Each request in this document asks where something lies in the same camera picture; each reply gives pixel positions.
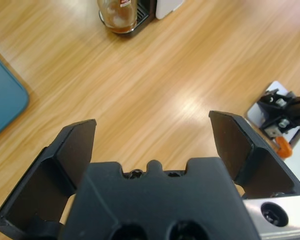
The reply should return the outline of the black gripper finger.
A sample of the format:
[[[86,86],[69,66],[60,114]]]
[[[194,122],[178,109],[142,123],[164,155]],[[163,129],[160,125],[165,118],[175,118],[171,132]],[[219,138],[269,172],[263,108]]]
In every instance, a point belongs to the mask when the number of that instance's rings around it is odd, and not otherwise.
[[[300,181],[240,115],[210,111],[215,146],[235,184],[249,199],[300,195]]]
[[[44,147],[0,207],[0,232],[12,240],[56,240],[68,199],[91,162],[97,122],[62,128]]]

